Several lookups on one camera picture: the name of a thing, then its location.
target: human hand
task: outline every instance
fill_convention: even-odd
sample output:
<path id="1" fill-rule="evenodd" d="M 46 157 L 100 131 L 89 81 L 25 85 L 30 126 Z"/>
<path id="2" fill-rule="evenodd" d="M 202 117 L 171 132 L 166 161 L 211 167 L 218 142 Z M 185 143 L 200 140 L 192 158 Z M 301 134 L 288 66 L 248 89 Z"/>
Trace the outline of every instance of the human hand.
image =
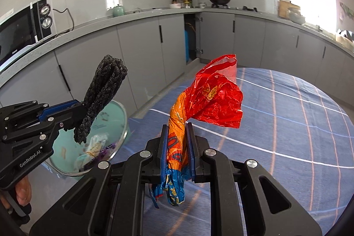
<path id="1" fill-rule="evenodd" d="M 15 185 L 16 198 L 18 204 L 26 206 L 32 198 L 31 184 L 29 183 L 28 176 L 25 176 L 19 183 Z M 0 194 L 0 200 L 6 209 L 10 209 L 11 206 L 3 195 Z"/>

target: green trash bin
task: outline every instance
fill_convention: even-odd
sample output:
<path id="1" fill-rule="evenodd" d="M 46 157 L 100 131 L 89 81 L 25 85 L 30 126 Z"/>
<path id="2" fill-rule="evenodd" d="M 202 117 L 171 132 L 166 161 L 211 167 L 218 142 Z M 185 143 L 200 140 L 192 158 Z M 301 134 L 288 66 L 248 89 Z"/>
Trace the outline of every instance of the green trash bin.
<path id="1" fill-rule="evenodd" d="M 98 114 L 91 126 L 90 134 L 86 143 L 78 144 L 74 141 L 74 130 L 60 130 L 59 136 L 54 141 L 54 154 L 47 159 L 47 163 L 61 175 L 77 177 L 80 179 L 90 169 L 77 172 L 74 164 L 77 158 L 84 155 L 91 138 L 94 135 L 108 134 L 104 147 L 116 143 L 116 147 L 104 160 L 110 161 L 123 143 L 127 142 L 130 136 L 127 113 L 124 106 L 111 100 L 106 107 Z"/>

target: microwave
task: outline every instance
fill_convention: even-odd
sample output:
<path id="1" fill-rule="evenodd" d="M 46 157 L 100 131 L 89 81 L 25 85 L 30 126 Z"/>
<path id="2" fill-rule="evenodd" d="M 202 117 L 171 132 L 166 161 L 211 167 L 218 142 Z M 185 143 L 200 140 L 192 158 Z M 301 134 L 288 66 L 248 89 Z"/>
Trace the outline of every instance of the microwave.
<path id="1" fill-rule="evenodd" d="M 0 72 L 57 34 L 52 0 L 36 0 L 0 21 Z"/>

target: blue gripper pad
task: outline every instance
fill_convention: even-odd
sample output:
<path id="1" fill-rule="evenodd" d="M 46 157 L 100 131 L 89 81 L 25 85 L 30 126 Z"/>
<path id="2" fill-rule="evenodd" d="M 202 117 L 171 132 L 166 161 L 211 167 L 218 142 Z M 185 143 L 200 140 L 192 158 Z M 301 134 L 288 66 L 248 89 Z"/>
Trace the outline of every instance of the blue gripper pad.
<path id="1" fill-rule="evenodd" d="M 190 175 L 192 177 L 192 181 L 194 181 L 195 180 L 195 158 L 194 158 L 192 138 L 190 136 L 187 123 L 185 124 L 185 132 L 186 132 L 185 136 L 187 140 L 188 166 L 190 170 Z"/>
<path id="2" fill-rule="evenodd" d="M 168 137 L 169 137 L 169 127 L 167 126 L 165 130 L 165 134 L 161 135 L 163 137 L 164 143 L 162 146 L 162 157 L 161 157 L 161 183 L 166 181 L 167 175 L 167 145 L 168 145 Z"/>
<path id="3" fill-rule="evenodd" d="M 51 115 L 53 113 L 62 111 L 64 109 L 66 109 L 66 108 L 69 108 L 69 107 L 73 106 L 76 103 L 79 103 L 79 102 L 77 100 L 72 100 L 72 101 L 69 101 L 69 102 L 65 102 L 65 103 L 61 103 L 61 104 L 58 104 L 58 105 L 55 105 L 55 106 L 51 106 L 51 107 L 45 108 L 45 109 L 43 109 L 42 115 L 40 115 L 38 117 L 38 119 L 39 119 L 40 122 L 45 121 L 47 119 L 48 115 Z"/>

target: stove burner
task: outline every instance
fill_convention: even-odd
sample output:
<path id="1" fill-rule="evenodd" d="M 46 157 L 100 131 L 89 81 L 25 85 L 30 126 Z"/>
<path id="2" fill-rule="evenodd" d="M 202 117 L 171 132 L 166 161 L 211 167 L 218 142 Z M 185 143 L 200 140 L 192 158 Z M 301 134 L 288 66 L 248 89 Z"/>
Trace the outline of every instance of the stove burner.
<path id="1" fill-rule="evenodd" d="M 257 7 L 248 8 L 248 7 L 244 6 L 244 7 L 242 7 L 242 10 L 246 10 L 246 11 L 249 11 L 249 12 L 258 12 Z"/>
<path id="2" fill-rule="evenodd" d="M 218 4 L 212 4 L 211 7 L 212 7 L 212 8 L 229 8 L 229 6 L 228 6 L 227 4 L 224 5 L 224 6 L 220 6 L 220 5 L 218 5 Z"/>

